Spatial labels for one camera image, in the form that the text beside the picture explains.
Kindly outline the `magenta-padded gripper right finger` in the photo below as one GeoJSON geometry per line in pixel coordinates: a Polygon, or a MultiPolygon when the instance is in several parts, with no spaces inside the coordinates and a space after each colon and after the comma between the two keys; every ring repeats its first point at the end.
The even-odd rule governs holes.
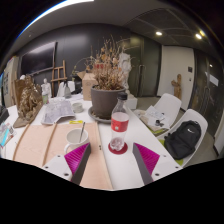
{"type": "Polygon", "coordinates": [[[133,144],[132,154],[135,161],[132,176],[138,186],[145,186],[182,169],[168,154],[156,153],[139,143],[133,144]]]}

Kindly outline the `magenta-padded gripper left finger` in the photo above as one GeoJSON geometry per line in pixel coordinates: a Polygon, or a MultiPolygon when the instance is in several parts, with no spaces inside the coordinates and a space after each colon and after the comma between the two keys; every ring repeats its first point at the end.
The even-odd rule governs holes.
{"type": "Polygon", "coordinates": [[[42,169],[79,185],[90,154],[91,146],[87,143],[65,155],[56,155],[42,169]]]}

